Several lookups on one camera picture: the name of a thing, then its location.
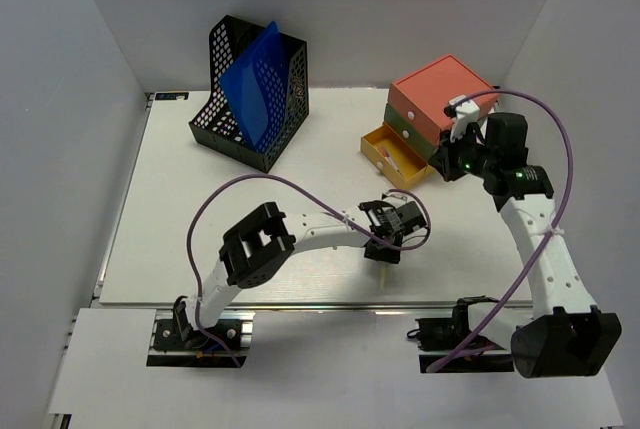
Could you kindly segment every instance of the yellow drawer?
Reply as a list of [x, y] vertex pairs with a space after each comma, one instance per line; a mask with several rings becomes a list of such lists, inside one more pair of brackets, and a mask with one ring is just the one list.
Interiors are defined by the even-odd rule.
[[[398, 170], [382, 155], [385, 150]], [[398, 189], [413, 187], [433, 171], [386, 123], [360, 139], [360, 151]]]

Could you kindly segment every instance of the drawer box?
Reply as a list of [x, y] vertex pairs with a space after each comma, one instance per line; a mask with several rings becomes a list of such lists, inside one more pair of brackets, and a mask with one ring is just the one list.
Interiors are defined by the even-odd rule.
[[[381, 149], [389, 153], [399, 171], [382, 155]], [[398, 189], [413, 187], [433, 171], [387, 124], [363, 136], [360, 151]]]
[[[444, 114], [449, 101], [460, 95], [492, 89], [452, 55], [444, 56], [391, 84], [388, 102], [432, 145], [453, 122]], [[474, 99], [480, 117], [486, 116], [498, 95]]]
[[389, 104], [387, 104], [384, 110], [384, 122], [413, 149], [413, 152], [420, 156], [420, 159], [424, 162], [429, 162], [435, 146], [429, 144], [429, 141], [422, 137], [418, 130], [409, 124], [409, 122], [398, 114]]

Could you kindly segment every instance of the green drawer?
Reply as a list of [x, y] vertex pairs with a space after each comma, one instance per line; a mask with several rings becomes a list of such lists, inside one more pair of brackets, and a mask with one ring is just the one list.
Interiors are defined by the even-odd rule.
[[429, 157], [433, 154], [435, 147], [429, 144], [427, 140], [389, 104], [387, 104], [384, 110], [384, 122], [386, 122], [423, 161], [429, 162]]

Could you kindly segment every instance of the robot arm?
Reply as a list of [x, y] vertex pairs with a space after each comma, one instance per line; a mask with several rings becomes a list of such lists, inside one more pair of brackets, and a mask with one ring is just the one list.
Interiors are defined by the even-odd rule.
[[[364, 247], [364, 256], [398, 263], [400, 252], [382, 246], [355, 230], [347, 220], [367, 227], [377, 237], [401, 246], [406, 236], [426, 227], [415, 202], [395, 196], [363, 202], [343, 211], [339, 221], [324, 213], [287, 216], [275, 202], [262, 204], [223, 236], [220, 257], [203, 283], [200, 324], [213, 327], [222, 311], [243, 289], [268, 282], [291, 256], [328, 247]], [[197, 331], [197, 295], [180, 301], [174, 320], [183, 340]]]
[[[455, 123], [451, 132], [442, 134], [430, 165], [446, 181], [465, 174], [483, 179], [523, 263], [544, 235], [553, 232], [528, 274], [533, 318], [504, 309], [480, 335], [510, 348], [514, 365], [524, 377], [595, 375], [621, 334], [618, 317], [600, 312], [582, 284], [562, 232], [551, 229], [553, 188], [542, 167], [527, 164], [524, 117], [489, 115], [485, 138], [476, 122], [478, 111], [470, 105], [474, 103], [464, 103], [455, 112], [445, 109]], [[464, 307], [454, 309], [452, 322], [464, 329], [457, 332], [469, 334], [496, 302], [486, 297], [459, 301]]]

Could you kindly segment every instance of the wall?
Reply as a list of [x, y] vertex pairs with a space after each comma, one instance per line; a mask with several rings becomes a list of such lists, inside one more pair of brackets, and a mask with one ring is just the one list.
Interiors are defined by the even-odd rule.
[[0, 426], [40, 427], [144, 94], [93, 0], [0, 0]]
[[208, 89], [208, 33], [226, 14], [306, 39], [310, 83], [381, 85], [452, 52], [503, 79], [545, 0], [96, 0], [147, 91]]
[[[632, 428], [640, 428], [639, 35], [640, 0], [548, 0], [505, 81], [549, 103], [569, 131], [576, 174], [563, 226], [585, 284], [602, 310], [622, 320], [606, 369]], [[507, 107], [529, 118], [532, 159], [563, 180], [553, 125], [535, 108], [509, 100]]]

